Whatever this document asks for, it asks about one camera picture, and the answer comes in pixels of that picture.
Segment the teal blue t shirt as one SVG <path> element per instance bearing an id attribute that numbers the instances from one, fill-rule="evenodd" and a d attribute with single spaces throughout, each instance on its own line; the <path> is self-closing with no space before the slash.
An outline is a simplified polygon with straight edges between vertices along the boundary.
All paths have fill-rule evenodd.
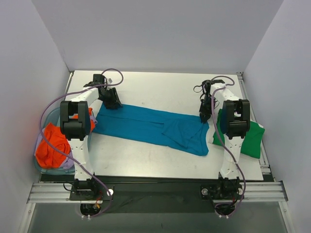
<path id="1" fill-rule="evenodd" d="M 117 110 L 102 106 L 96 117 L 94 132 L 135 140 L 197 156 L 208 154 L 209 125 L 198 116 L 123 105 Z"/>

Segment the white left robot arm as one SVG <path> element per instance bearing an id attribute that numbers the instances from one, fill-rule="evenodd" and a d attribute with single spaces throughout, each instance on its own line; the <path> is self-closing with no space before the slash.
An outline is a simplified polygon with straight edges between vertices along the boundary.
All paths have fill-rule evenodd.
<path id="1" fill-rule="evenodd" d="M 108 110 L 122 107 L 116 88 L 103 74 L 94 74 L 93 80 L 83 87 L 83 93 L 60 103 L 60 131 L 70 145 L 75 175 L 72 192 L 82 194 L 87 200 L 97 197 L 102 186 L 95 175 L 89 159 L 88 138 L 91 134 L 89 106 L 96 100 L 102 101 Z"/>

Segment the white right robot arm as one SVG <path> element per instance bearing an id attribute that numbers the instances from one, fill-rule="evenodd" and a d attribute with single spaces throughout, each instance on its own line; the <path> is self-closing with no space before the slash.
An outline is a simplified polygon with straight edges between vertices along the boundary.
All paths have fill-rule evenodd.
<path id="1" fill-rule="evenodd" d="M 211 118 L 216 135 L 224 148 L 220 175 L 224 179 L 242 177 L 244 192 L 246 178 L 239 166 L 242 143 L 250 130 L 250 102 L 236 96 L 229 86 L 235 84 L 228 76 L 220 75 L 201 83 L 199 117 L 203 124 Z"/>

